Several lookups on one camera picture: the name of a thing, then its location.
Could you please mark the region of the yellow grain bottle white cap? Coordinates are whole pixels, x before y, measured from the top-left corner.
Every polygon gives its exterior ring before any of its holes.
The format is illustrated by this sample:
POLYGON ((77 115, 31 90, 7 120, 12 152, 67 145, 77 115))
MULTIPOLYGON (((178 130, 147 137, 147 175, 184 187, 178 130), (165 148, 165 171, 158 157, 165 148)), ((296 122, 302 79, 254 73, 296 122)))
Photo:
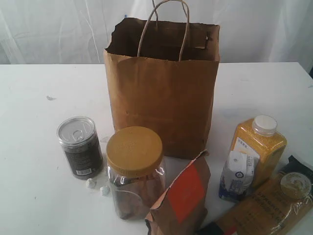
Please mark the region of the yellow grain bottle white cap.
POLYGON ((277 131, 277 121, 268 115, 258 115, 237 125, 230 150, 254 158, 251 187, 256 189, 272 175, 286 146, 286 138, 277 131))

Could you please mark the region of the clear jar yellow lid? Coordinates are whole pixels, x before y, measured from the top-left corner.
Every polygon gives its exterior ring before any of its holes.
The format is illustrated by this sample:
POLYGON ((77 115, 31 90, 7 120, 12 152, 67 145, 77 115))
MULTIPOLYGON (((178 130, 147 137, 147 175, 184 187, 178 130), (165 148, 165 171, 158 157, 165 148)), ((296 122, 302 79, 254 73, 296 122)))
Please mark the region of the clear jar yellow lid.
POLYGON ((109 185, 119 218, 143 219, 165 191, 162 141, 153 130, 119 130, 106 146, 109 185))

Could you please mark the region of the brown paper shopping bag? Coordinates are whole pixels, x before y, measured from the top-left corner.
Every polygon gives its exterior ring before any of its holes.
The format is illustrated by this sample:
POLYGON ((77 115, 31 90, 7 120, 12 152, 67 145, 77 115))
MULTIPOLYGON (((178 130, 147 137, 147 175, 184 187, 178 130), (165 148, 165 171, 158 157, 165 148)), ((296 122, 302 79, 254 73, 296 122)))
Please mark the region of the brown paper shopping bag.
POLYGON ((104 61, 113 126, 155 131, 166 156, 193 159, 211 127, 220 26, 125 18, 104 61))

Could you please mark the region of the brown pouch orange label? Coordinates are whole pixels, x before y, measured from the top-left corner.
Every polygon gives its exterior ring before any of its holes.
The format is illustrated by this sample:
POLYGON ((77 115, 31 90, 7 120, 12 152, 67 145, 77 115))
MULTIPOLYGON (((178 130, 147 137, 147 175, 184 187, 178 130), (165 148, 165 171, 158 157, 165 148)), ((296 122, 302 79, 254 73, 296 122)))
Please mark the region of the brown pouch orange label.
POLYGON ((149 235, 193 235, 207 215, 205 199, 211 176, 206 150, 193 159, 150 208, 149 235))

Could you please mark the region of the white paper crumb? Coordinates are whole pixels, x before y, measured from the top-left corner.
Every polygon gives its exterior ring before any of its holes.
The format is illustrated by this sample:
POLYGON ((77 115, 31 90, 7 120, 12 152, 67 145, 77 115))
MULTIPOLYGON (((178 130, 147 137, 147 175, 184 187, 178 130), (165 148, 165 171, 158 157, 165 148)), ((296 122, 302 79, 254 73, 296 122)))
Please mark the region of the white paper crumb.
POLYGON ((96 181, 92 178, 89 178, 86 180, 86 187, 87 188, 95 188, 96 187, 96 181))

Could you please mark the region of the small white blue carton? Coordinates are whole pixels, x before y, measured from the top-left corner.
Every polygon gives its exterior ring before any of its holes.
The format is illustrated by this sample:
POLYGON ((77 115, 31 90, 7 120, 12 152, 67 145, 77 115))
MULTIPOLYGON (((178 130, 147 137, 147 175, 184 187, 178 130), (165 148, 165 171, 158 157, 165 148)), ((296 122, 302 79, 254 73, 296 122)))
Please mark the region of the small white blue carton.
POLYGON ((254 180, 258 161, 259 157, 230 151, 221 173, 219 197, 232 202, 243 200, 254 180))

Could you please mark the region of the dark can silver lid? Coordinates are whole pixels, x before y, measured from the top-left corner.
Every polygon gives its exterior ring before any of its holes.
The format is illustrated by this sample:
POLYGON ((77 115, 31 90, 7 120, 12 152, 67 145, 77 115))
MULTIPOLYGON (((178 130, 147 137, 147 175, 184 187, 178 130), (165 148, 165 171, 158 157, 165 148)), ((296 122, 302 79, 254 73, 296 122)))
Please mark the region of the dark can silver lid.
POLYGON ((103 169, 103 155, 95 122, 84 116, 71 117, 57 129, 60 146, 75 178, 94 178, 103 169))

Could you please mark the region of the spaghetti packet gold seal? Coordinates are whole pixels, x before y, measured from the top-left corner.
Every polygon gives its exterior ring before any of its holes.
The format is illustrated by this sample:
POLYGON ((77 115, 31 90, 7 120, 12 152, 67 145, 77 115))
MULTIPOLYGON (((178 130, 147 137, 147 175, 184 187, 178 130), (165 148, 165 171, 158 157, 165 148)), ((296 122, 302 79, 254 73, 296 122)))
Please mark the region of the spaghetti packet gold seal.
POLYGON ((313 207, 313 167, 289 162, 198 235, 285 235, 313 207))

